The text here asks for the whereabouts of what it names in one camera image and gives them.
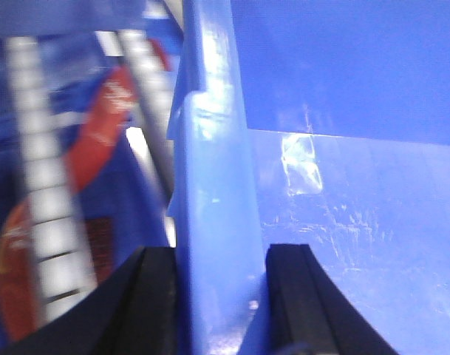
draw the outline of scratched plastic surface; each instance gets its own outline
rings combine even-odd
[[[450,1],[232,0],[265,243],[403,355],[450,354]]]
[[[265,323],[240,282],[261,238],[309,243],[400,354],[450,354],[450,1],[190,0],[185,27],[171,212],[191,353],[264,339],[226,307]]]
[[[309,243],[399,354],[450,354],[450,146],[251,135],[265,243]]]

